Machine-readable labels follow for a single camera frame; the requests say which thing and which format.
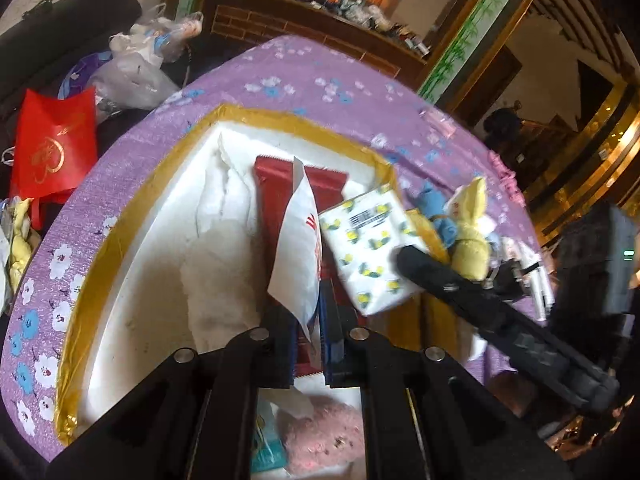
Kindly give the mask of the white red-print wipe packet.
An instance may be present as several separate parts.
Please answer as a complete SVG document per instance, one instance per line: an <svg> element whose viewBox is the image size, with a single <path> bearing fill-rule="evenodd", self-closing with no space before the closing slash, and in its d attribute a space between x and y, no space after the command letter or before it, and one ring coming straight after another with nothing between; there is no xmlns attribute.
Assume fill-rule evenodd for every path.
<svg viewBox="0 0 640 480"><path fill-rule="evenodd" d="M292 196L279 232L268 294L286 307L311 341L309 323L317 310L322 265L318 210L305 166L293 160Z"/></svg>

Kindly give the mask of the white towel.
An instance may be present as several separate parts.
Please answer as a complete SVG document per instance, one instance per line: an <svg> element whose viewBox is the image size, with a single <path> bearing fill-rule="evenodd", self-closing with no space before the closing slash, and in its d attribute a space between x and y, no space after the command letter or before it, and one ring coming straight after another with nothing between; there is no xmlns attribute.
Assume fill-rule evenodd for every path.
<svg viewBox="0 0 640 480"><path fill-rule="evenodd" d="M253 176L256 154L217 136L196 206L196 237L180 268L198 353L224 348L259 324L265 298Z"/></svg>

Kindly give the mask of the lemon print tissue pack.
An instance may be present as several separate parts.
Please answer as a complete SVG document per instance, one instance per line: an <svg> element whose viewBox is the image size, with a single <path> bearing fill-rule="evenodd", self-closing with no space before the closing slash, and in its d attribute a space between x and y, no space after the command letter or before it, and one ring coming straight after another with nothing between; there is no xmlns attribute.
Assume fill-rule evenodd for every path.
<svg viewBox="0 0 640 480"><path fill-rule="evenodd" d="M323 240L337 275L360 314L376 315L419 291L396 266L400 248L427 247L395 191L387 184L320 214Z"/></svg>

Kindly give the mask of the teal cartoon tissue pack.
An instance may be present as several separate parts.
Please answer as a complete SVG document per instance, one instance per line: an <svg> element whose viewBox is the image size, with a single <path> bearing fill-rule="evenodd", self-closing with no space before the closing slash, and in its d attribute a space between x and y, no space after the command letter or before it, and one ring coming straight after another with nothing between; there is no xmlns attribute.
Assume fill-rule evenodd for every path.
<svg viewBox="0 0 640 480"><path fill-rule="evenodd" d="M250 472L261 474L284 468L287 464L288 456L280 438L272 405L268 400L259 398L256 406Z"/></svg>

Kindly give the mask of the yellow towel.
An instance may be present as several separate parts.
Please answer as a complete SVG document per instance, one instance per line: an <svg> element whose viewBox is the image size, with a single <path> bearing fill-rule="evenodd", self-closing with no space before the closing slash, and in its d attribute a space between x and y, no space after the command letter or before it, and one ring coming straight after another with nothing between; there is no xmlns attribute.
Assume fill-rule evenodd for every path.
<svg viewBox="0 0 640 480"><path fill-rule="evenodd" d="M484 281L489 266L489 244L480 232L480 219L486 211L486 179L474 178L464 186L450 206L457 225L451 267L467 280Z"/></svg>

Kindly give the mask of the pink fluffy cloth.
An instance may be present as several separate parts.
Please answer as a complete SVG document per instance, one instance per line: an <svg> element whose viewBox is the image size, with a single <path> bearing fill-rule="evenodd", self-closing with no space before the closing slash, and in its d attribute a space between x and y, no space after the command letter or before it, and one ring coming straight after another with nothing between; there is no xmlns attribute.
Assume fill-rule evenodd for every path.
<svg viewBox="0 0 640 480"><path fill-rule="evenodd" d="M360 408L326 396L312 398L309 417L276 416L291 479L362 479L364 429Z"/></svg>

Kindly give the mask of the gold rimmed white box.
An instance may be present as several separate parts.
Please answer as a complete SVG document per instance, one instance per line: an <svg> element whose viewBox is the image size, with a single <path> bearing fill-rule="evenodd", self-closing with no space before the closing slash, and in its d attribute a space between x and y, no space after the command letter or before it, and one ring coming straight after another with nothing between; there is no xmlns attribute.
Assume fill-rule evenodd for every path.
<svg viewBox="0 0 640 480"><path fill-rule="evenodd" d="M72 442L170 352L215 350L258 323L273 254L258 156L346 174L341 198L398 182L375 151L290 113L224 104L204 116L93 260L58 371L58 440Z"/></svg>

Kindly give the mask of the blue rolled towel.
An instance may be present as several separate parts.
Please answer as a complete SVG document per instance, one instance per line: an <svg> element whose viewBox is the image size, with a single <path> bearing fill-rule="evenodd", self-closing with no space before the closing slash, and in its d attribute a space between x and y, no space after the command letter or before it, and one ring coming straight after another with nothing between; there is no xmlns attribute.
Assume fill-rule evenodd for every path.
<svg viewBox="0 0 640 480"><path fill-rule="evenodd" d="M431 222L446 249L454 246L458 237L458 226L445 210L446 197L430 181L423 182L422 190L413 197L413 203L423 217Z"/></svg>

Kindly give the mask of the pink cloth item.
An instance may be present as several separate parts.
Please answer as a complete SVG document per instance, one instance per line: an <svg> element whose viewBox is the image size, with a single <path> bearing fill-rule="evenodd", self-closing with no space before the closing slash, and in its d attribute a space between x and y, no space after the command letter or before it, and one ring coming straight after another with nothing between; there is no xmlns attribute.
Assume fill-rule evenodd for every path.
<svg viewBox="0 0 640 480"><path fill-rule="evenodd" d="M518 181L516 180L515 172L509 169L502 161L499 154L494 152L493 150L488 151L488 162L490 163L490 166L494 168L500 185L506 191L506 196L509 197L509 200L512 203L517 204L521 208L525 208L526 200L520 188L518 187Z"/></svg>

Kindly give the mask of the pink face mask pack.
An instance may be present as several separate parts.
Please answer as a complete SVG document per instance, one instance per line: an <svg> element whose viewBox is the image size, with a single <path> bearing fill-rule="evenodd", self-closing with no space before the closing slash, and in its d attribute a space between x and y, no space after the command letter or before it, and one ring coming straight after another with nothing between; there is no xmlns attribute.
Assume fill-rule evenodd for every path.
<svg viewBox="0 0 640 480"><path fill-rule="evenodd" d="M429 122L441 136L450 139L457 131L458 124L439 108L430 106L420 111L420 116Z"/></svg>

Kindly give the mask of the purple floral tablecloth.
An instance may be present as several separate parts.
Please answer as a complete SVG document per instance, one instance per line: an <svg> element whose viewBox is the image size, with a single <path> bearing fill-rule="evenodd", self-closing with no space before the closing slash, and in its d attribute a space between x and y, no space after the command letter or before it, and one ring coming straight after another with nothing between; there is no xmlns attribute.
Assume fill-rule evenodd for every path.
<svg viewBox="0 0 640 480"><path fill-rule="evenodd" d="M486 146L460 122L454 120L456 133L444 138L420 116L433 105L314 41L282 36L251 48L126 130L66 202L32 259L6 331L1 395L18 433L45 460L62 448L52 422L55 378L68 319L94 256L151 170L224 103L292 113L373 148L395 166L409 193L430 180L452 194L485 177L487 212L498 234L538 247L526 209L509 200Z"/></svg>

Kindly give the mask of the yellow garment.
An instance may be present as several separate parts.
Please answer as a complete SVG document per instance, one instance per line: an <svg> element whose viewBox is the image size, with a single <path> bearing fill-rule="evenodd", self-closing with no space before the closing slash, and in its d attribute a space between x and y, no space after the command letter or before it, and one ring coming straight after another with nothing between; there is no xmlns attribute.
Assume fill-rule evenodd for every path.
<svg viewBox="0 0 640 480"><path fill-rule="evenodd" d="M29 208L32 199L14 196L1 202L1 275L4 290L13 296L20 286L40 235L32 228Z"/></svg>

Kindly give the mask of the red gift bag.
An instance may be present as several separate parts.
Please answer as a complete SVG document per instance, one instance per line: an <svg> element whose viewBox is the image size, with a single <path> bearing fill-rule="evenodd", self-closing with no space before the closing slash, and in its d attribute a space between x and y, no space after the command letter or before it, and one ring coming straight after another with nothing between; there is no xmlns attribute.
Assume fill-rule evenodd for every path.
<svg viewBox="0 0 640 480"><path fill-rule="evenodd" d="M87 89L65 100L28 90L18 114L10 192L29 200L35 230L47 206L62 204L98 160L96 99Z"/></svg>

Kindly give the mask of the clear plastic bag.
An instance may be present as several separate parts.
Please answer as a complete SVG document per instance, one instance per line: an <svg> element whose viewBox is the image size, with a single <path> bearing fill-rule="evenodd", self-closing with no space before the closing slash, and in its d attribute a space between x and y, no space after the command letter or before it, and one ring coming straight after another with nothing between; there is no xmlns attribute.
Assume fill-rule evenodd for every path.
<svg viewBox="0 0 640 480"><path fill-rule="evenodd" d="M178 61L188 42L202 32L204 15L171 20L165 9L163 3L152 6L128 32L111 36L111 59L88 80L99 120L123 110L152 110L178 91L162 67Z"/></svg>

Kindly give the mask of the dark wooden cabinet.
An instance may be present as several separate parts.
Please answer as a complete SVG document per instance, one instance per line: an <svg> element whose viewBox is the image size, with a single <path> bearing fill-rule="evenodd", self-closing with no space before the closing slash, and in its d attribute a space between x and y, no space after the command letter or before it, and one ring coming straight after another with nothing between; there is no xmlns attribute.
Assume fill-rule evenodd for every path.
<svg viewBox="0 0 640 480"><path fill-rule="evenodd" d="M426 62L377 32L295 0L201 0L203 30L257 46L295 35L342 52L416 91Z"/></svg>

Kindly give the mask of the black sofa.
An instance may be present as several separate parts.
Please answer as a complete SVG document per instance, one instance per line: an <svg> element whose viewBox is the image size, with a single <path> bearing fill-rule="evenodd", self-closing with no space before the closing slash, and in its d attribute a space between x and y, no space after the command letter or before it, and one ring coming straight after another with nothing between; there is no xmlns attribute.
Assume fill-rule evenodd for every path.
<svg viewBox="0 0 640 480"><path fill-rule="evenodd" d="M41 0L1 35L1 118L15 113L28 89L56 96L81 58L106 50L108 38L141 14L138 0Z"/></svg>

